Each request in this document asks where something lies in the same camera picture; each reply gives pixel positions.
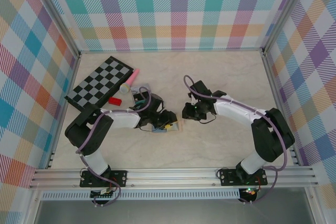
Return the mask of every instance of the enclosure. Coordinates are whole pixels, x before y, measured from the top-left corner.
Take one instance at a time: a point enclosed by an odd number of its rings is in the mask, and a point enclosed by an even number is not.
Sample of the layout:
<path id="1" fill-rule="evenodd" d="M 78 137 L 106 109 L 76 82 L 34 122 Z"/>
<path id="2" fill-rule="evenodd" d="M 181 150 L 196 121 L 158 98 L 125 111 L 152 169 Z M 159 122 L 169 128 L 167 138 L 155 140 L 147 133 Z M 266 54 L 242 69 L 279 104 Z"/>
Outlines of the enclosure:
<path id="1" fill-rule="evenodd" d="M 336 0 L 0 0 L 0 7 L 1 223 L 335 223 Z M 120 200 L 97 209 L 78 186 L 85 165 L 65 129 L 80 111 L 65 96 L 110 56 L 140 69 L 133 85 L 148 83 L 179 127 L 109 130 L 102 156 L 128 171 L 127 183 Z M 284 115 L 296 142 L 263 202 L 244 206 L 237 200 L 244 187 L 220 185 L 217 170 L 246 158 L 253 135 L 224 116 L 206 125 L 182 119 L 186 74 Z M 134 106 L 130 92 L 113 97 L 121 106 L 104 109 Z M 283 162 L 281 155 L 272 165 Z M 276 182 L 274 172 L 266 175 L 261 195 Z"/>

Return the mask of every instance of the mounting plate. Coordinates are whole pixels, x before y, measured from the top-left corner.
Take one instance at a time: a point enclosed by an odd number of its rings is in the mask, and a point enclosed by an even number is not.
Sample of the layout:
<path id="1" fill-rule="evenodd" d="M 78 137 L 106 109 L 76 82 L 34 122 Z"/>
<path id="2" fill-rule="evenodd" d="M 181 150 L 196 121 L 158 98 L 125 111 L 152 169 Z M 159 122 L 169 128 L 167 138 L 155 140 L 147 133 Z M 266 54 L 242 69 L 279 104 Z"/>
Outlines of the mounting plate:
<path id="1" fill-rule="evenodd" d="M 112 170 L 110 172 L 110 180 L 115 181 L 120 185 L 120 187 L 126 186 L 127 181 L 127 171 L 126 170 Z M 97 178 L 95 175 L 90 173 L 88 170 L 84 170 L 81 173 L 81 180 L 79 187 L 110 187 L 110 183 Z"/>
<path id="2" fill-rule="evenodd" d="M 263 169 L 259 169 L 255 173 L 255 176 L 251 178 L 248 184 L 242 184 L 240 182 L 240 179 L 236 175 L 236 169 L 220 169 L 217 172 L 217 176 L 221 180 L 220 181 L 221 186 L 241 186 L 241 185 L 258 186 L 259 180 L 261 186 L 266 186 L 268 184 L 266 172 Z"/>

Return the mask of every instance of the checkerboard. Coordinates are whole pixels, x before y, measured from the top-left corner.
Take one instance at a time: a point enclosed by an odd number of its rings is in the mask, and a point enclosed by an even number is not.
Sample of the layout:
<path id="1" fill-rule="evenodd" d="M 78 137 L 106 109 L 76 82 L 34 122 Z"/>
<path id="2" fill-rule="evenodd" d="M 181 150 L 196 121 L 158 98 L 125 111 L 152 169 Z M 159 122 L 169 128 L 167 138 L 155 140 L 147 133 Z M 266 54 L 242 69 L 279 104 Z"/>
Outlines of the checkerboard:
<path id="1" fill-rule="evenodd" d="M 80 111 L 87 103 L 102 107 L 132 72 L 133 68 L 111 56 L 69 92 L 65 99 Z"/>

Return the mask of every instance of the marble surface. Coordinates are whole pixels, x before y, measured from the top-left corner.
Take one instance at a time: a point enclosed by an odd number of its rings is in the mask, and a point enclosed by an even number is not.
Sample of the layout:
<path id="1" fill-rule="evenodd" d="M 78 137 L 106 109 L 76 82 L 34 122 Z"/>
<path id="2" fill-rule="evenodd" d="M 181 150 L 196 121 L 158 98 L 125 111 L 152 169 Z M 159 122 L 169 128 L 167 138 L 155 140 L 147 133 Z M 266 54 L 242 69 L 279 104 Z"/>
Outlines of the marble surface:
<path id="1" fill-rule="evenodd" d="M 222 90 L 234 99 L 257 108 L 270 109 L 275 102 L 263 63 L 257 51 L 213 52 L 132 52 L 82 55 L 75 86 L 110 55 L 140 73 L 134 85 L 148 83 L 153 93 L 163 98 L 165 107 L 181 118 L 189 101 L 183 76 L 202 80 L 211 90 Z M 128 108 L 132 95 L 120 94 L 120 107 L 106 104 L 106 109 Z M 82 168 L 76 148 L 64 136 L 64 130 L 79 114 L 69 105 L 52 168 Z M 173 168 L 236 166 L 254 149 L 251 129 L 229 118 L 218 116 L 206 125 L 181 120 L 182 130 L 169 133 L 143 132 L 139 129 L 110 130 L 101 151 L 113 168 Z M 279 157 L 273 164 L 282 165 Z"/>

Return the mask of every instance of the pink object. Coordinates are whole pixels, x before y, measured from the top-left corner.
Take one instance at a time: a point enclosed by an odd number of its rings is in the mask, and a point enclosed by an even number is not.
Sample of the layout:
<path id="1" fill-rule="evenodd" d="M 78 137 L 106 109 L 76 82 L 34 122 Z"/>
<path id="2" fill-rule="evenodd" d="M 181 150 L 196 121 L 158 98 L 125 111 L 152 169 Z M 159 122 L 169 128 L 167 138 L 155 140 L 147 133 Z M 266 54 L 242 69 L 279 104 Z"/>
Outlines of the pink object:
<path id="1" fill-rule="evenodd" d="M 130 86 L 132 85 L 133 81 L 135 80 L 139 72 L 140 72 L 139 68 L 135 69 L 133 74 L 128 78 L 128 80 L 122 85 L 120 85 L 119 90 L 121 93 L 126 94 L 128 91 L 130 91 Z"/>

